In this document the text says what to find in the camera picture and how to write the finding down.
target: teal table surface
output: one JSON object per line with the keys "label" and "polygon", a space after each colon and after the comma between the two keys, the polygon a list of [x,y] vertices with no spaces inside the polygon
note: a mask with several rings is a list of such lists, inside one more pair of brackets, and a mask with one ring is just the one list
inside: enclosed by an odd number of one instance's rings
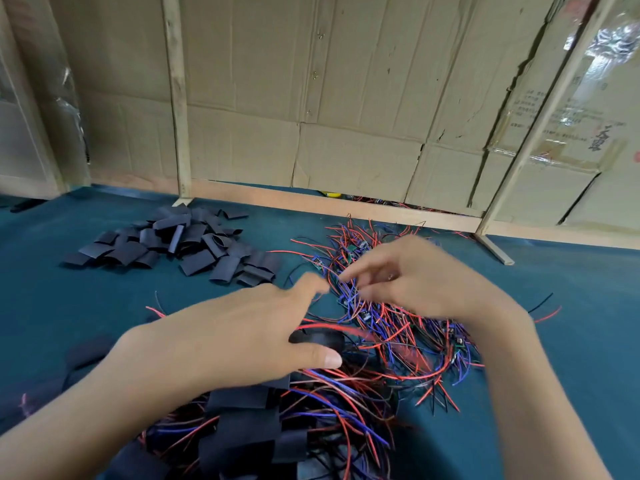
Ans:
{"label": "teal table surface", "polygon": [[[147,218],[175,196],[127,196],[84,188],[20,214],[0,209],[0,390],[63,370],[66,350],[100,333],[115,337],[140,324],[156,306],[167,312],[215,298],[240,286],[212,284],[207,274],[185,277],[177,260],[162,258],[148,269],[68,269],[66,252],[92,242],[104,230]],[[263,250],[304,251],[291,238],[325,241],[325,226],[345,219],[280,209],[219,203],[246,209],[241,240]],[[525,308],[553,297],[534,313],[541,317],[562,305],[538,332],[576,411],[617,480],[640,472],[640,374],[634,340],[640,335],[640,253],[496,237],[516,261],[503,266],[476,242],[447,231],[421,231],[484,274]],[[302,261],[282,255],[276,284]],[[297,278],[304,265],[293,273]],[[331,296],[313,305],[316,313],[340,316]],[[398,431],[396,479],[481,480],[502,478],[497,432],[482,371],[447,389],[460,407],[446,413],[430,406],[401,404],[410,429]]]}

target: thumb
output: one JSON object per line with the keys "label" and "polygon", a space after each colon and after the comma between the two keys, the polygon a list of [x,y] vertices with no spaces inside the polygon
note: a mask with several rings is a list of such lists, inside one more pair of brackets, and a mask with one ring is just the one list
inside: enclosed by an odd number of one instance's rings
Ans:
{"label": "thumb", "polygon": [[290,369],[337,369],[342,365],[342,357],[329,347],[304,342],[290,344]]}
{"label": "thumb", "polygon": [[375,301],[376,303],[395,303],[398,280],[375,283],[363,286],[358,290],[360,298],[365,301]]}

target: forearm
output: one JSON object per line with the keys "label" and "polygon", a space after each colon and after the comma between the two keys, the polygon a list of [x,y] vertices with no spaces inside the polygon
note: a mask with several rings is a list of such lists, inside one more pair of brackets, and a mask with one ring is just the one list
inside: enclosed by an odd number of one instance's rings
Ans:
{"label": "forearm", "polygon": [[169,403],[145,400],[145,385],[113,366],[100,364],[0,438],[3,478],[93,478],[124,444],[171,411]]}
{"label": "forearm", "polygon": [[471,333],[485,364],[505,477],[610,479],[526,311],[505,299],[490,313],[490,325]]}

